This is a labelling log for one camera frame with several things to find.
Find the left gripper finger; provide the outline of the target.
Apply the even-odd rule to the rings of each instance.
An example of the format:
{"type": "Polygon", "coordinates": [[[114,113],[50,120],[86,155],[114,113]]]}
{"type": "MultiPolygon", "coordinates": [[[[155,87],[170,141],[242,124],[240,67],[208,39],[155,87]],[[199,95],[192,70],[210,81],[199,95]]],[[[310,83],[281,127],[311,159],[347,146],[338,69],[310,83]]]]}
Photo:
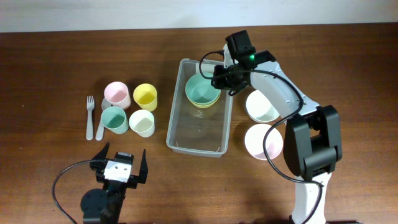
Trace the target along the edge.
{"type": "Polygon", "coordinates": [[[146,160],[146,150],[144,149],[142,153],[141,166],[137,182],[140,184],[146,183],[147,175],[148,175],[148,165],[146,160]]]}
{"type": "Polygon", "coordinates": [[[100,152],[93,157],[93,160],[105,160],[108,150],[109,150],[109,142],[107,142],[104,148],[102,148],[102,150],[100,150],[100,152]]]}

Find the green plastic bowl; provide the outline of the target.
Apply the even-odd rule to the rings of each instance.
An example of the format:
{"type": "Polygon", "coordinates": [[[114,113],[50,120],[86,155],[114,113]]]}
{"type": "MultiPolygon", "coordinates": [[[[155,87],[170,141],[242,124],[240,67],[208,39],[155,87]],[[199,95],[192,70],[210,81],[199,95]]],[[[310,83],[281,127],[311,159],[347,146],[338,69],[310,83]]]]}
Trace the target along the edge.
{"type": "Polygon", "coordinates": [[[200,73],[190,77],[185,85],[187,98],[199,105],[210,104],[221,95],[221,90],[211,85],[211,80],[203,78],[200,73]]]}

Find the cream plastic bowl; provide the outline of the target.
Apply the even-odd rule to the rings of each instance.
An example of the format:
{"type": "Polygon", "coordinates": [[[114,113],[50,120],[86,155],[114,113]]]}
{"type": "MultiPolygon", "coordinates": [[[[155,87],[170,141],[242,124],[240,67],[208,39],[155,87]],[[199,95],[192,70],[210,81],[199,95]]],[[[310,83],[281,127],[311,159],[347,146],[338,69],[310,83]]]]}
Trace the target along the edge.
{"type": "Polygon", "coordinates": [[[259,90],[249,94],[246,99],[246,111],[249,117],[257,123],[269,123],[280,116],[270,101],[259,90]]]}

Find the yellow plastic bowl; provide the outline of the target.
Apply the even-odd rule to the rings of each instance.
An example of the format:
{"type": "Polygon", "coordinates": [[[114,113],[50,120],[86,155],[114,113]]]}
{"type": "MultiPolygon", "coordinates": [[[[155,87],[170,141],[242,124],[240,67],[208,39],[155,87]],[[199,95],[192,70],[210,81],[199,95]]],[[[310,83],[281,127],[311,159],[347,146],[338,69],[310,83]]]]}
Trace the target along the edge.
{"type": "Polygon", "coordinates": [[[213,106],[218,101],[218,99],[209,100],[207,98],[201,97],[196,101],[195,100],[189,100],[189,101],[193,106],[204,109],[213,106]]]}

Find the pink plastic bowl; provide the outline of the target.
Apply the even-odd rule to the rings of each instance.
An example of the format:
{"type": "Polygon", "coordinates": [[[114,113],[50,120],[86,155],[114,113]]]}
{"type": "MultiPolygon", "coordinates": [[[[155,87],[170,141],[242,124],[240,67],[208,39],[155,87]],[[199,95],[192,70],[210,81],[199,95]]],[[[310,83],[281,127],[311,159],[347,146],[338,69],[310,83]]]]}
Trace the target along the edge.
{"type": "MultiPolygon", "coordinates": [[[[268,124],[256,124],[246,132],[244,145],[252,157],[262,161],[267,160],[263,150],[263,140],[270,127],[271,125],[268,124]]],[[[282,152],[283,144],[282,135],[278,130],[273,129],[266,140],[266,149],[270,159],[276,158],[282,152]]]]}

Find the pink plastic cup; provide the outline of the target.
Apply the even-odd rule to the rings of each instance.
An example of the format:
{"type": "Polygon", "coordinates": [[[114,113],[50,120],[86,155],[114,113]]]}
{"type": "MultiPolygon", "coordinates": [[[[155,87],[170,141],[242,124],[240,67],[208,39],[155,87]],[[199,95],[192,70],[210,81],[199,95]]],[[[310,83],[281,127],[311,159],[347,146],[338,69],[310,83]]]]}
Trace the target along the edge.
{"type": "Polygon", "coordinates": [[[131,105],[129,89],[123,82],[112,82],[104,89],[104,97],[113,106],[127,109],[131,105]]]}

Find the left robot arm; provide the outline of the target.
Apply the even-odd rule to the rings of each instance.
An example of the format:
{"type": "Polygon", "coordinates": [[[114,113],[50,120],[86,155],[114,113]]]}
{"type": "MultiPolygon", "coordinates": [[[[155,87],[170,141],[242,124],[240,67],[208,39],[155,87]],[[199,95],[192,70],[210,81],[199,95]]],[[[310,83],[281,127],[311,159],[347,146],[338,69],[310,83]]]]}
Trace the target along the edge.
{"type": "Polygon", "coordinates": [[[117,152],[108,159],[109,143],[95,155],[90,168],[95,171],[96,181],[103,184],[100,189],[91,189],[81,198],[80,207],[84,223],[117,223],[126,198],[127,189],[136,189],[145,184],[148,175],[146,154],[142,154],[138,175],[132,175],[134,156],[117,152]]]}

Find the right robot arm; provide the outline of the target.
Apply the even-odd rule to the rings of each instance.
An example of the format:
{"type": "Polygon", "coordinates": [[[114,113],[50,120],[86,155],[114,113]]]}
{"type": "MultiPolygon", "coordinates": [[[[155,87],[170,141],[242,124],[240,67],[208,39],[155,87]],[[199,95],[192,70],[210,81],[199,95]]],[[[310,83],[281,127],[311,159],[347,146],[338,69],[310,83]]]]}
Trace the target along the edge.
{"type": "Polygon", "coordinates": [[[234,96],[247,86],[260,91],[280,114],[271,126],[285,124],[284,160],[293,173],[295,206],[290,223],[326,223],[326,187],[343,156],[340,118],[332,106],[320,106],[302,93],[281,72],[275,57],[267,50],[257,51],[248,32],[235,32],[225,39],[218,54],[224,64],[217,65],[211,85],[234,96]]]}

